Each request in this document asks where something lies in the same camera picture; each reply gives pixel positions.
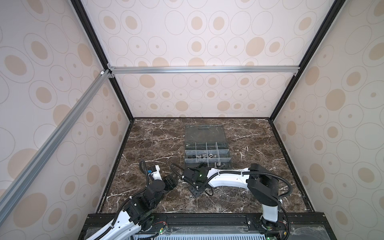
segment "wallpaper with circle pattern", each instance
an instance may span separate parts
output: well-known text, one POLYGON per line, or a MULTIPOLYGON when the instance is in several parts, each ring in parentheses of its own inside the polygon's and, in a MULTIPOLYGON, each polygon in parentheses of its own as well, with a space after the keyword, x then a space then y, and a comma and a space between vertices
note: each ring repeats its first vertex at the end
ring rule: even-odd
POLYGON ((333 0, 83 0, 113 66, 298 65, 333 0))
POLYGON ((0 228, 1 240, 77 239, 128 129, 108 80, 0 228))
POLYGON ((135 117, 269 117, 293 73, 117 74, 135 117))
POLYGON ((100 70, 67 1, 0 2, 0 196, 100 70))
POLYGON ((352 0, 275 125, 339 240, 384 238, 384 0, 352 0))

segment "light blue slotted panel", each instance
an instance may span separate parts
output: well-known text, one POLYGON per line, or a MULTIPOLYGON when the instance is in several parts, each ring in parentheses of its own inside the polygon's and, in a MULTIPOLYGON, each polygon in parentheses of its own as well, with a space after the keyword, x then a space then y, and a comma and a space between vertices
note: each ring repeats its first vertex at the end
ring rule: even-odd
MULTIPOLYGON (((151 235, 135 235, 134 240, 150 237, 151 235)), ((160 235, 156 240, 266 240, 264 235, 258 233, 240 234, 170 234, 160 235)))

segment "white plastic part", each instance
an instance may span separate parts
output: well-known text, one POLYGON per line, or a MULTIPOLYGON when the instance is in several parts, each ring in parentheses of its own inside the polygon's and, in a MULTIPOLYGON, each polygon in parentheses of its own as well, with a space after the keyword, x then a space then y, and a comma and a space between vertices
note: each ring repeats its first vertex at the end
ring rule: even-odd
MULTIPOLYGON (((134 234, 138 233, 141 230, 141 226, 137 224, 135 225, 133 222, 130 222, 129 221, 130 218, 131 217, 128 215, 127 212, 121 211, 115 222, 115 225, 113 226, 113 229, 111 229, 100 240, 125 240, 125 239, 129 239, 130 236, 133 236, 134 234)), ((107 225, 102 227, 95 234, 90 236, 87 240, 96 239, 103 232, 105 232, 105 230, 107 230, 107 228, 110 226, 112 226, 112 221, 110 221, 107 225)))
POLYGON ((262 204, 262 208, 263 208, 263 218, 265 220, 268 220, 270 222, 277 222, 277 213, 278 213, 277 206, 271 207, 271 206, 262 204))
MULTIPOLYGON (((237 169, 237 170, 231 170, 231 171, 239 171, 239 172, 246 172, 248 171, 249 168, 244 168, 244 169, 237 169)), ((209 170, 207 177, 209 178, 216 172, 220 172, 223 170, 212 168, 209 170)), ((214 177, 211 181, 209 181, 209 185, 212 187, 219 187, 219 186, 229 186, 229 187, 241 187, 248 189, 247 185, 248 183, 246 180, 249 179, 249 175, 236 175, 236 174, 228 174, 228 173, 223 173, 220 175, 217 175, 214 177)))
POLYGON ((155 168, 156 168, 156 172, 151 173, 152 176, 153 176, 153 179, 161 180, 162 181, 163 179, 161 178, 161 175, 160 175, 160 167, 159 167, 159 165, 155 165, 155 168))

